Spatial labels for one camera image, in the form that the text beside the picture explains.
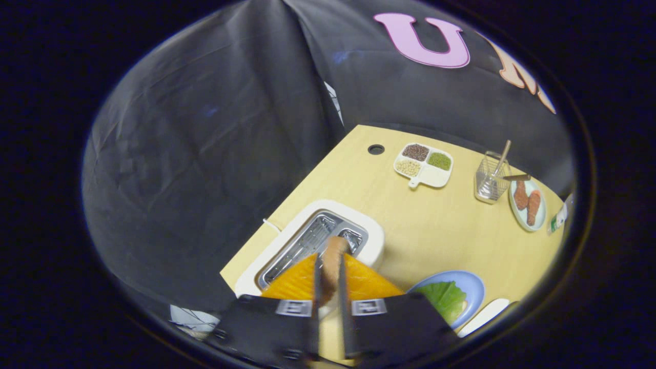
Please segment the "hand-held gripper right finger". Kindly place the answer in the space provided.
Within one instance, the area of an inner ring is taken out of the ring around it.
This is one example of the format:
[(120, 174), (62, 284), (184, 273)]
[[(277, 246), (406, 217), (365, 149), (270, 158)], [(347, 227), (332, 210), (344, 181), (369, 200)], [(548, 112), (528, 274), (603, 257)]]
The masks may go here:
[(440, 359), (459, 336), (421, 293), (354, 300), (349, 298), (346, 255), (340, 257), (338, 301), (344, 355), (356, 367), (410, 367)]

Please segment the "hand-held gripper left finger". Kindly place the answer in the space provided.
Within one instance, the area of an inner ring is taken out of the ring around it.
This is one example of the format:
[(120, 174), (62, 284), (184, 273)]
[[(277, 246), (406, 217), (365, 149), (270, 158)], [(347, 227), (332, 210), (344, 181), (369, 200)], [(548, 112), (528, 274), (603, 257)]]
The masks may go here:
[(319, 357), (321, 261), (297, 262), (260, 294), (242, 294), (205, 342), (259, 368), (307, 368)]

